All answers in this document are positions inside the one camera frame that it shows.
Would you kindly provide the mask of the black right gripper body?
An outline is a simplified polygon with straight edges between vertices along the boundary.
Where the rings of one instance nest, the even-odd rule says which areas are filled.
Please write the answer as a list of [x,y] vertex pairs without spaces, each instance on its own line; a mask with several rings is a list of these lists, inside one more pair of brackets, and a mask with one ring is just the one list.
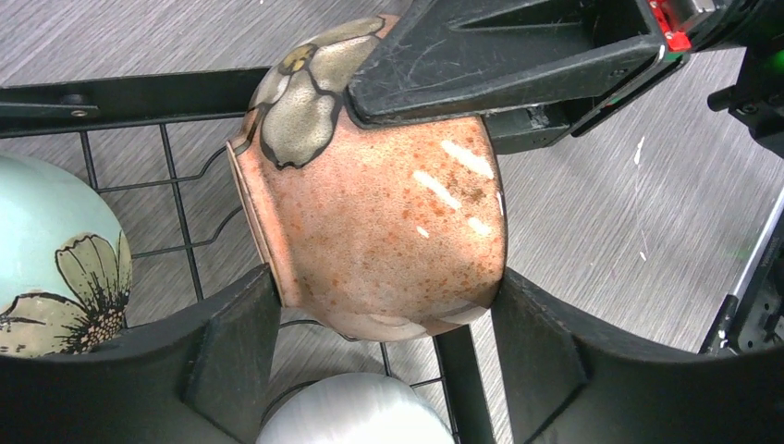
[[665,42],[654,58],[609,92],[530,105],[484,118],[498,154],[581,137],[683,68],[692,54],[742,47],[735,83],[709,94],[708,107],[740,121],[768,151],[783,151],[783,4],[780,1],[652,1]]

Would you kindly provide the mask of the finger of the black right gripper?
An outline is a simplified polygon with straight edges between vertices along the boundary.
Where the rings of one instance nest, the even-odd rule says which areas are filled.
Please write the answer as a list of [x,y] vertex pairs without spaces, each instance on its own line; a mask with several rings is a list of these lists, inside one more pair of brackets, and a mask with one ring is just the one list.
[[354,74],[363,126],[597,97],[664,43],[644,1],[415,1]]

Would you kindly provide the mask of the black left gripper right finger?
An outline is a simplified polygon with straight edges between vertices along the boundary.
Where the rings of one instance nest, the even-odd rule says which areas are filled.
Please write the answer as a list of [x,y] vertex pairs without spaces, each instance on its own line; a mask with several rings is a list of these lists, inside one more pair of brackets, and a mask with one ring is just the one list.
[[507,270],[492,306],[518,443],[779,443],[783,351],[716,357],[611,325]]

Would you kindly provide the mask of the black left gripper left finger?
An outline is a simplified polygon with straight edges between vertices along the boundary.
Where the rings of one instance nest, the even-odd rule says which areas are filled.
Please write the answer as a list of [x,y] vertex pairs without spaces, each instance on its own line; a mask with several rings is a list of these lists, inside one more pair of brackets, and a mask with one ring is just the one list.
[[88,354],[1,360],[5,443],[252,443],[280,305],[261,265]]

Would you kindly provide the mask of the light green bowl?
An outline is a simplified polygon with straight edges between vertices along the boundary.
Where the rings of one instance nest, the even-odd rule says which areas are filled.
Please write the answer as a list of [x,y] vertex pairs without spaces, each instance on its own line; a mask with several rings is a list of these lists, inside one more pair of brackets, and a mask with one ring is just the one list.
[[1,155],[1,353],[81,354],[122,329],[131,288],[115,214],[64,169]]

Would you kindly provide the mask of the brown striped bowl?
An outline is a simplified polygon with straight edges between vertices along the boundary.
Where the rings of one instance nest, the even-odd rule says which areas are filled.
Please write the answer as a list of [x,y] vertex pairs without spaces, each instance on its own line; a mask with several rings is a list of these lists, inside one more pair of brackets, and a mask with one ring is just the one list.
[[355,19],[293,48],[227,142],[282,304],[374,341],[436,336],[479,318],[507,256],[481,119],[362,129],[349,117],[349,79],[396,23]]

